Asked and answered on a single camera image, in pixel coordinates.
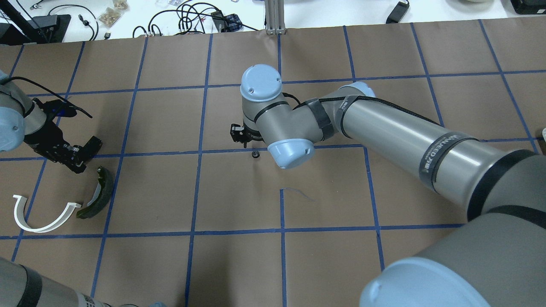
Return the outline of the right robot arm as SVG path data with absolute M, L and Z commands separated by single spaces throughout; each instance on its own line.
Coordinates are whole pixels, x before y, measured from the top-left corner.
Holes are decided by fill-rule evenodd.
M 291 107 L 279 72 L 242 74 L 242 126 L 234 142 L 262 141 L 282 169 L 314 144 L 343 134 L 462 207 L 468 222 L 415 256 L 396 261 L 361 292 L 361 307 L 543 307 L 546 158 L 501 151 L 377 98 L 364 82 Z

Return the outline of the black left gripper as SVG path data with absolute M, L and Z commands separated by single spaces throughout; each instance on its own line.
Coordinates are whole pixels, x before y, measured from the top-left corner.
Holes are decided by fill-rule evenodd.
M 31 101 L 31 109 L 25 116 L 27 132 L 24 143 L 46 159 L 65 165 L 76 174 L 83 173 L 87 163 L 101 150 L 103 142 L 92 136 L 83 146 L 70 145 L 63 138 L 62 130 L 53 122 L 62 101 L 56 99 L 43 103 L 38 98 Z

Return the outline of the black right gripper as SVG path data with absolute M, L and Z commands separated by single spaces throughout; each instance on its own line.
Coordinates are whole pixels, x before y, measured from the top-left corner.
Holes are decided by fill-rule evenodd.
M 262 142 L 263 138 L 257 130 L 252 130 L 245 124 L 231 124 L 230 136 L 233 142 L 242 144 L 243 148 L 247 148 L 249 142 Z

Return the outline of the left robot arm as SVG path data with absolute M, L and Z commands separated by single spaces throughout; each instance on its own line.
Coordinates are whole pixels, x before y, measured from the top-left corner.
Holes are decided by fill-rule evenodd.
M 92 115 L 28 78 L 9 77 L 1 72 L 0 79 L 1 151 L 15 150 L 24 142 L 35 153 L 46 159 L 61 163 L 76 174 L 84 172 L 88 161 L 99 152 L 103 142 L 98 137 L 92 136 L 83 146 L 70 145 L 64 140 L 62 130 L 53 120 L 56 117 L 74 117 L 78 112 L 84 113 L 89 118 Z M 35 85 L 54 95 L 56 99 L 42 102 L 37 98 L 30 98 L 15 85 L 15 80 Z

